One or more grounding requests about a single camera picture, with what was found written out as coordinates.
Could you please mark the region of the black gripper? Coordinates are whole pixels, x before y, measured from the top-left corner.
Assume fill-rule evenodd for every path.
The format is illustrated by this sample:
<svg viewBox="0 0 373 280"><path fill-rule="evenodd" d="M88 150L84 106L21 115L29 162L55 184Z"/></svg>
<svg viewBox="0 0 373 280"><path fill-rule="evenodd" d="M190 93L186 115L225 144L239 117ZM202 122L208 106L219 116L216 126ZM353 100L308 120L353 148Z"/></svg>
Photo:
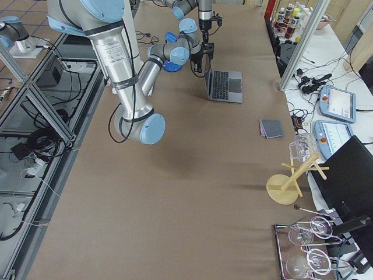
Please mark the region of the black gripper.
<svg viewBox="0 0 373 280"><path fill-rule="evenodd" d="M191 62L193 63L193 70L197 73L202 73L202 59L205 59L205 69L210 69L211 60L214 56L214 43L200 43L197 47L192 49Z"/></svg>
<svg viewBox="0 0 373 280"><path fill-rule="evenodd" d="M209 30L212 28L211 19L199 19L199 28L202 32L202 38L204 43L209 42Z"/></svg>

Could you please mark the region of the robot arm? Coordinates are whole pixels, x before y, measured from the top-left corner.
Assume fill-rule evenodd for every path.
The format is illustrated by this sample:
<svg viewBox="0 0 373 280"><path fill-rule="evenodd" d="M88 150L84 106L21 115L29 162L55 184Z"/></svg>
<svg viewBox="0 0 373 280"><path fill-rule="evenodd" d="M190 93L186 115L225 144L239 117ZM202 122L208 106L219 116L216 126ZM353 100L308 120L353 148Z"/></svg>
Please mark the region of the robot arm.
<svg viewBox="0 0 373 280"><path fill-rule="evenodd" d="M208 0L180 0L180 1L153 1L155 5L170 8L174 17L181 20L194 9L198 9L199 29L202 32L204 43L209 42L209 30L214 21L213 1Z"/></svg>
<svg viewBox="0 0 373 280"><path fill-rule="evenodd" d="M148 59L135 69L133 49L137 40L130 39L133 25L131 7L124 1L48 1L50 28L75 36L87 37L104 76L120 99L115 129L124 137L145 145L156 144L164 135L166 122L146 100L165 61L184 65L200 64L207 46L213 20L211 1L164 1L179 23L175 42L156 44L148 49Z"/></svg>

